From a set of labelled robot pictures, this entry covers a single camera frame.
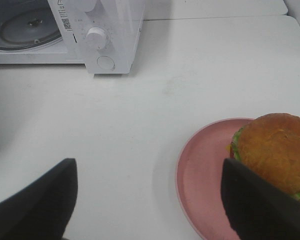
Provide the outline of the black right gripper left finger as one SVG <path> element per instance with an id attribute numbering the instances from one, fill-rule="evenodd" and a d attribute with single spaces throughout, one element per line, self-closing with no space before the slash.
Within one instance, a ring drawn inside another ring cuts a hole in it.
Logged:
<path id="1" fill-rule="evenodd" d="M 0 202 L 0 240 L 62 240 L 77 195 L 77 163 L 66 158 Z"/>

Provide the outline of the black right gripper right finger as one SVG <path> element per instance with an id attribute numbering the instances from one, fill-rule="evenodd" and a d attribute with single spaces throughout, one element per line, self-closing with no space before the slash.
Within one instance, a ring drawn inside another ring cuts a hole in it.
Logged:
<path id="1" fill-rule="evenodd" d="M 241 240 L 300 240 L 300 202 L 236 159 L 223 161 L 220 195 Z"/>

